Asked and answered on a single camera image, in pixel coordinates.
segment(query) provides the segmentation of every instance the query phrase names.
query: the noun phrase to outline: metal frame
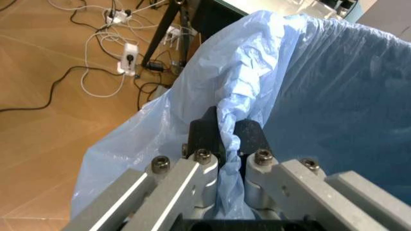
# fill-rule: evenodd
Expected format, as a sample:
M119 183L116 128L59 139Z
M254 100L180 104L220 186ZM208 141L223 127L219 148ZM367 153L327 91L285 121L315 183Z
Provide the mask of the metal frame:
M116 230L155 188L147 173L129 169L63 228L64 231Z
M386 229L299 161L271 161L263 166L256 164L255 155L247 159L246 180L260 186L287 218L310 216L328 230Z

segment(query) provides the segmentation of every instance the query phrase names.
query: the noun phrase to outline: crumpled plastic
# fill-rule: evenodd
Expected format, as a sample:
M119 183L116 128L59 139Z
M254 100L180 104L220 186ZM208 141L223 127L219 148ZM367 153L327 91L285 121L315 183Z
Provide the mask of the crumpled plastic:
M71 216L128 168L144 170L157 155L177 161L190 122L215 105L227 153L216 218L254 218L233 135L245 118L264 126L280 161L311 156L328 174L353 169L404 200L411 191L410 54L408 43L361 25L267 11L246 16L202 44L170 90L87 150Z

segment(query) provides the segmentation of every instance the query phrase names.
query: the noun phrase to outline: black cable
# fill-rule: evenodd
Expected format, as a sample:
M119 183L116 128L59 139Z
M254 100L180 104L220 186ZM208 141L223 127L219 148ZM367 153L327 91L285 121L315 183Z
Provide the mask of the black cable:
M2 7L2 8L0 8L0 11L4 11L4 10L6 10L7 8L9 8L9 7L11 7L13 4L15 4L17 2L17 0L13 0L12 2L10 2L8 5L6 5L6 6L4 6L4 7Z
M53 84L51 85L51 88L50 88L49 100L47 101L47 103L46 103L45 105L40 106L40 107L3 108L3 109L0 109L0 113L2 113L2 112L7 112L7 111L31 111L31 110L41 110L41 109L44 109L44 108L48 107L48 106L51 104L51 100L52 100L52 98L53 98L53 92L54 92L54 89L56 88L56 86L57 86L61 81L63 81L63 80L67 77L67 75L68 75L73 69L75 69L75 68L85 68L85 69L90 69L90 70L104 71L104 72L106 72L106 73L108 73L108 74L111 74L111 75L113 75L113 76L121 76L121 75L122 75L122 74L114 74L114 73L111 73L110 71L104 70L104 69L102 69L102 68L97 68L97 67L86 67L86 66L79 66L79 65L78 65L78 66L72 66L71 68L69 68L69 69L65 72L65 74L64 74L61 78L59 78L58 80L56 80L56 81L53 82Z
M167 84L164 84L164 83L156 83L156 82L147 82L147 83L144 83L143 85L141 85L141 87L139 87L139 86L137 86L137 84L135 84L138 89L141 89L141 90L139 91L138 95L137 95L137 110L138 110L138 111L141 109L141 108L140 108L140 96L141 96L141 92L144 92L144 93L146 93L146 94L149 94L149 97L150 97L151 94L156 90L156 89L154 89L154 90L149 91L149 92L143 91L142 89L143 89L145 86L147 86L148 84L156 84L157 86L160 86L160 85L161 85L161 86L163 86L163 87L170 88L170 85L167 85Z
M72 23L74 23L74 24L77 24L77 25L81 25L81 26L88 26L88 27L90 27L90 28L93 28L93 29L95 29L95 30L98 30L98 28L96 28L96 27L94 27L94 26L92 26L92 25L89 25L89 24L87 24L87 23L82 23L82 22L76 22L76 21L74 21L74 16L77 14L77 10L75 10L74 12L73 12L73 14L70 16L70 21L72 22Z
M137 4L137 6L136 6L136 9L138 9L140 6L141 6L141 4L143 3L143 1L144 0L140 0L140 2Z

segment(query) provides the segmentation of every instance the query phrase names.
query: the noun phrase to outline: extension cord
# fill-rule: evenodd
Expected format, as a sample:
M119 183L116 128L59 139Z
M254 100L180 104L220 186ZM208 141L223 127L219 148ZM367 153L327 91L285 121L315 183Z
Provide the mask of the extension cord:
M112 17L110 17L110 14L106 16L105 22L107 24L120 24L120 23L126 23L129 19L131 18L131 11L130 10L125 10L125 11L116 11L114 13L114 20Z
M124 51L121 61L117 63L117 72L126 76L136 75L136 61L139 54L139 47L134 44L124 44Z

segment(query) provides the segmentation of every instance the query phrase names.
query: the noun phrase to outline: electrical cable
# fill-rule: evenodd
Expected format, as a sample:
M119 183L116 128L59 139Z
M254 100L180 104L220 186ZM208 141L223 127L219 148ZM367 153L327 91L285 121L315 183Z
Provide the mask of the electrical cable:
M152 7L152 6L156 6L156 5L158 5L158 4L162 3L162 2L165 2L165 1L166 1L166 0L161 0L161 1L159 1L159 2L156 2L156 3L154 3L154 4L151 4L151 5L149 5L149 6L146 6L146 7L144 7L144 8L137 9L137 10L133 11L132 13L136 13L136 12L139 12L139 11L142 11L142 10L145 10L145 9L148 9L148 8L150 8L150 7Z
M88 7L100 8L100 9L104 9L104 10L106 9L106 8L103 7L103 6L97 6L97 5L86 5L86 6L76 7L76 8L64 8L64 7L60 7L60 6L56 5L56 4L54 4L51 0L47 0L47 1L48 1L49 4L50 4L51 6L53 6L54 8L57 8L57 9L60 9L60 10L63 10L63 11L75 11L75 10L81 10L81 9L88 8Z
M137 4L136 6L136 10L141 6L141 4L143 3L144 0L140 0L140 2Z
M136 13L135 13L135 15L136 15L137 17L140 17L140 18L145 19L145 20L146 20L147 22L149 22L150 24L155 25L155 23L153 23L152 21L150 21L150 19L148 19L148 18L146 18L146 17L144 17L144 16L142 16L142 15L140 15L140 14L136 14Z
M59 78L58 80L56 80L56 81L53 82L53 84L51 85L51 88L50 88L49 100L47 101L47 103L46 103L45 105L40 106L40 107L3 108L3 109L0 109L0 113L2 113L2 112L7 112L7 111L41 110L41 109L44 109L44 108L48 107L48 106L51 104L51 101L52 101L52 98L53 98L53 92L54 92L54 89L56 88L56 86L57 86L61 81L63 81L63 80L67 77L67 75L68 75L73 69L75 69L75 68L86 68L86 69L90 69L90 70L104 71L104 72L106 72L106 73L108 73L108 74L111 74L111 75L113 75L113 76L120 76L120 75L122 75L122 74L114 74L114 73L112 73L112 72L110 72L110 71L107 71L107 70L105 70L105 69L98 68L98 67L91 67L91 66L87 67L87 66L80 66L80 65L72 66L71 68L69 68L69 69L65 72L65 74L64 74L61 78Z
M86 44L85 44L85 48L84 48L84 64L85 64L85 66L89 66L89 63L87 62L87 49L88 49L88 44L89 44L90 40L91 40L94 36L99 35L99 34L111 34L111 35L114 35L114 36L118 36L117 34L110 33L110 32L97 32L97 33L92 34L92 35L87 39ZM123 73L123 78L122 78L122 80L121 80L120 85L118 86L117 90L115 90L113 93L108 94L108 95L98 95L98 94L91 93L91 92L88 91L88 90L86 89L86 87L84 86L84 79L85 79L85 77L86 77L86 75L87 75L88 73L89 73L89 70L86 69L86 71L85 71L85 72L83 73L83 75L81 76L80 85L81 85L81 88L83 89L83 91L84 91L85 93L87 93L88 95L90 95L90 96L94 96L94 97L97 97L97 98L109 98L109 97L112 97L112 96L116 95L116 94L121 90L121 88L123 87L124 79L125 79L125 74L124 74L124 73Z
M13 4L15 4L17 2L17 0L13 0L11 1L9 4L3 6L2 8L0 8L0 12L6 10L7 8L11 7Z
M147 83L144 83L143 85L141 85L140 87L139 87L137 84L135 84L138 89L141 89L141 90L139 90L139 93L138 93L138 95L137 95L137 110L138 110L138 111L141 109L141 107L140 107L140 96L141 96L141 93L144 92L144 93L146 93L146 94L152 94L152 93L156 90L156 89L154 89L154 90L148 91L148 92L143 91L144 87L147 86L147 85L149 85L149 84L156 84L157 86L163 86L163 87L165 87L165 88L170 88L170 85L167 85L167 84L164 84L164 83L156 83L156 82L147 82Z

